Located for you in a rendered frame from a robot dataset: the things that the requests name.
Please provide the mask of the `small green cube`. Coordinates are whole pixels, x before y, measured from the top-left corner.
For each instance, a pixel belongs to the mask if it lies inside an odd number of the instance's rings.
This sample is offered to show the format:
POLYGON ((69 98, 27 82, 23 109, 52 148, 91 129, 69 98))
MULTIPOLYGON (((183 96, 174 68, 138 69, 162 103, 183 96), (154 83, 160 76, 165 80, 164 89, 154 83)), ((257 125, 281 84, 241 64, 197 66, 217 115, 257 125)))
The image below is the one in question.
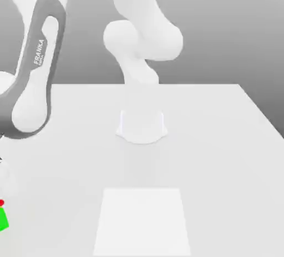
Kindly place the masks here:
POLYGON ((0 207, 0 231, 3 231, 9 227, 6 212, 3 207, 0 207))

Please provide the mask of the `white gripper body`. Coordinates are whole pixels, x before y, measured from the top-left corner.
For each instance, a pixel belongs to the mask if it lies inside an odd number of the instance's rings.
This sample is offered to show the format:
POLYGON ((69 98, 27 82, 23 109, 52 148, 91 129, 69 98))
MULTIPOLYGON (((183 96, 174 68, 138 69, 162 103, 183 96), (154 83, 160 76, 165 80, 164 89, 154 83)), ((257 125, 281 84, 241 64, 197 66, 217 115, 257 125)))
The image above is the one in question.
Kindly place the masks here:
POLYGON ((8 180, 9 169, 4 163, 0 163, 0 199, 6 195, 8 180))

